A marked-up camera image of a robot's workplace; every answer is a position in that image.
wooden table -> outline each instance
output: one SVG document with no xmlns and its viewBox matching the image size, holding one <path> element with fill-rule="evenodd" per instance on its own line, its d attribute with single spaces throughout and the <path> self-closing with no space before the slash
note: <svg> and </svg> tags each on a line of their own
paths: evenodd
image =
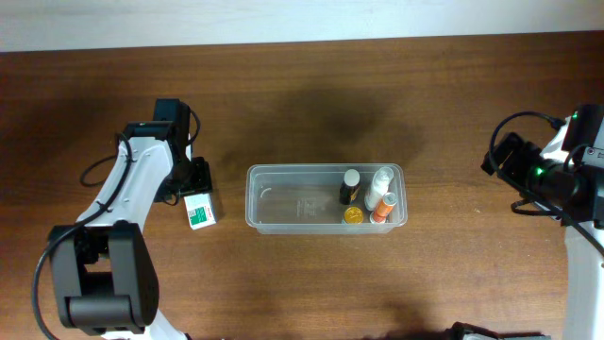
<svg viewBox="0 0 604 340">
<path fill-rule="evenodd" d="M 193 339 L 360 339 L 455 321 L 560 339 L 563 229 L 510 212 L 517 193 L 479 166 L 516 111 L 559 117 L 604 102 L 604 33 L 136 48 L 0 56 L 0 337 L 40 339 L 30 283 L 48 231 L 97 190 L 77 179 L 158 97 L 196 110 L 220 222 L 183 205 L 144 229 L 160 308 Z M 552 130 L 511 124 L 545 145 Z M 380 235 L 260 235 L 244 220 L 257 163 L 394 162 L 409 222 Z M 109 166 L 99 169 L 100 179 Z M 65 339 L 50 273 L 43 315 Z"/>
</svg>

transparent bin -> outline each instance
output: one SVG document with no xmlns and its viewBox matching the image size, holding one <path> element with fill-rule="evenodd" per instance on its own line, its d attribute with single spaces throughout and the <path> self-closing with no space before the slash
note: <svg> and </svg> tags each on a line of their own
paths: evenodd
<svg viewBox="0 0 604 340">
<path fill-rule="evenodd" d="M 398 202 L 383 224 L 369 222 L 365 192 L 376 171 L 390 167 L 394 178 L 389 192 Z M 339 202 L 344 172 L 355 169 L 361 188 L 351 205 Z M 363 223 L 343 224 L 344 211 L 359 207 Z M 264 234 L 385 233 L 407 222 L 403 171 L 396 164 L 275 164 L 254 165 L 247 172 L 245 220 Z"/>
</svg>

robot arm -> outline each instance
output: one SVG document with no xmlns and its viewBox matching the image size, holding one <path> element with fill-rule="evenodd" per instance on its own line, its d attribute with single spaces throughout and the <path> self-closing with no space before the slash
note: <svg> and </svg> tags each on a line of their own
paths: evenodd
<svg viewBox="0 0 604 340">
<path fill-rule="evenodd" d="M 482 169 L 492 175 L 488 156 Z M 511 133 L 493 156 L 500 170 L 523 189 L 521 195 L 529 190 L 579 222 L 579 228 L 567 227 L 565 236 L 568 301 L 563 338 L 604 339 L 604 107 L 579 107 L 543 151 Z"/>
<path fill-rule="evenodd" d="M 569 124 L 558 131 L 541 152 L 544 159 L 565 162 L 562 150 Z M 604 229 L 593 221 L 581 226 L 604 245 Z M 604 257 L 575 229 L 567 228 L 564 238 L 568 254 L 568 298 L 564 339 L 604 339 Z"/>
<path fill-rule="evenodd" d="M 65 327 L 108 339 L 186 339 L 158 311 L 159 282 L 142 232 L 154 201 L 211 191 L 208 164 L 187 156 L 190 114 L 177 99 L 161 99 L 153 121 L 128 124 L 107 181 L 77 220 L 99 208 L 104 213 L 52 251 L 55 297 Z M 104 206 L 127 166 L 126 181 Z M 49 240 L 72 228 L 55 227 Z M 99 258 L 111 259 L 110 272 L 86 269 Z"/>
</svg>

yellow cap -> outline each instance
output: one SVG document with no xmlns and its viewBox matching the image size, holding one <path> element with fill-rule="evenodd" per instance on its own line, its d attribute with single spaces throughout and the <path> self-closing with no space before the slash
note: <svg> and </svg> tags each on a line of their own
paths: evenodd
<svg viewBox="0 0 604 340">
<path fill-rule="evenodd" d="M 344 212 L 344 222 L 347 224 L 362 223 L 362 210 L 357 207 L 350 207 Z"/>
</svg>

small bottle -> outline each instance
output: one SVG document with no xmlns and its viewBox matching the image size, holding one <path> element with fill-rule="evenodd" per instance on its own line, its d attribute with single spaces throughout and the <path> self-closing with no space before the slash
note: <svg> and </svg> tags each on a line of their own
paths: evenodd
<svg viewBox="0 0 604 340">
<path fill-rule="evenodd" d="M 361 175 L 355 169 L 350 169 L 344 173 L 344 182 L 340 187 L 340 203 L 349 205 L 357 198 L 359 188 L 361 187 Z"/>
<path fill-rule="evenodd" d="M 393 169 L 389 167 L 384 166 L 376 171 L 369 190 L 367 190 L 367 194 L 365 195 L 365 207 L 368 211 L 372 212 L 376 209 L 381 198 L 388 193 L 388 187 L 393 178 Z"/>
<path fill-rule="evenodd" d="M 376 209 L 371 212 L 369 215 L 369 220 L 371 223 L 384 223 L 386 222 L 386 217 L 393 210 L 394 205 L 396 205 L 396 195 L 393 193 L 388 193 L 384 195 L 384 197 L 377 204 Z"/>
</svg>

